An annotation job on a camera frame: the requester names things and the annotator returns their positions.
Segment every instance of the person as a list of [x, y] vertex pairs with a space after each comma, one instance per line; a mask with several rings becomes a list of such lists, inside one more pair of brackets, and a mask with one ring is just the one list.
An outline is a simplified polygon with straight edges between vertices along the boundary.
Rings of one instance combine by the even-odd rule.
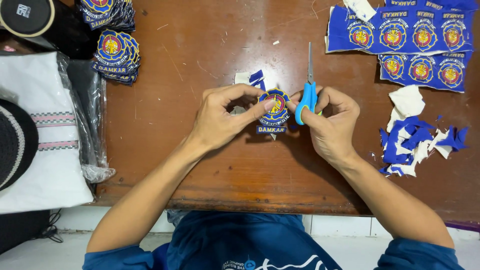
[[[275, 105], [266, 100], [231, 116], [226, 107], [262, 90], [247, 85], [203, 93], [192, 132], [158, 167], [108, 213], [92, 234], [84, 270], [340, 270], [307, 233], [301, 215], [191, 211], [175, 222], [167, 247], [143, 251], [140, 241], [160, 217], [186, 174], [209, 151], [228, 143]], [[330, 87], [318, 87], [315, 112], [301, 112], [315, 151], [337, 169], [393, 236], [378, 268], [457, 270], [454, 243], [442, 219], [427, 205], [396, 186], [355, 152], [352, 135], [358, 104]], [[301, 92], [291, 96], [295, 112]]]

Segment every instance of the brown wooden desk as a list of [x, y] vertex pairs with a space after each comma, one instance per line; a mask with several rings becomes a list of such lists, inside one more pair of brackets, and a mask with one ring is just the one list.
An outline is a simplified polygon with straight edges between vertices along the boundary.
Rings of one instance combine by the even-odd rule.
[[[309, 41], [317, 84], [335, 87], [360, 105], [355, 149], [374, 167], [383, 167], [378, 130], [386, 127], [393, 108], [387, 94], [399, 86], [379, 80], [376, 56], [325, 55], [329, 8], [337, 2], [316, 1], [312, 6], [310, 0], [134, 1], [133, 36], [140, 43], [142, 65], [133, 87], [108, 85], [108, 160], [118, 173], [98, 185], [95, 205], [113, 205], [167, 157], [191, 130], [204, 89], [232, 84], [235, 73], [259, 69], [267, 88], [279, 86], [290, 94], [302, 89]], [[370, 2], [383, 5], [382, 0]], [[474, 32], [478, 48], [478, 16]], [[441, 114], [442, 129], [450, 124], [471, 126], [470, 148], [448, 160], [434, 153], [417, 166], [417, 178], [390, 177], [444, 219], [480, 220], [479, 71], [480, 54], [474, 53], [465, 94], [421, 90], [427, 105], [420, 118], [437, 124]], [[273, 141], [255, 134], [255, 125], [204, 158], [168, 207], [371, 214], [341, 175], [316, 155], [307, 128]]]

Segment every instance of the black cylinder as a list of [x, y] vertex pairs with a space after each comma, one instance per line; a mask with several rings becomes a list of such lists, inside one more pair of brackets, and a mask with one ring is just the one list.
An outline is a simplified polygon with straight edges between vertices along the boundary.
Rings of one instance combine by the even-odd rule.
[[72, 59], [91, 59], [100, 36], [59, 0], [0, 0], [0, 22], [12, 34]]

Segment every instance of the scissors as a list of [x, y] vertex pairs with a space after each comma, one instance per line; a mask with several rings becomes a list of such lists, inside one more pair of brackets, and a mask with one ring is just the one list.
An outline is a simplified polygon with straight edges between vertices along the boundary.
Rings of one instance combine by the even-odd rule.
[[313, 62], [312, 62], [312, 43], [308, 44], [308, 76], [307, 83], [303, 87], [303, 97], [295, 110], [295, 120], [299, 125], [305, 123], [301, 120], [301, 111], [307, 107], [311, 112], [315, 113], [315, 105], [317, 105], [317, 84], [313, 81]]

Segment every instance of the blue shirt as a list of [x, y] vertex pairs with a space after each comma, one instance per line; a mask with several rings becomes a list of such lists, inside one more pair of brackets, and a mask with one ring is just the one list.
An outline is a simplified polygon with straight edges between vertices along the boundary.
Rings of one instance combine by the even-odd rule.
[[[192, 211], [168, 245], [87, 253], [84, 270], [341, 270], [304, 231], [300, 215]], [[378, 270], [461, 270], [455, 250], [398, 238]]]

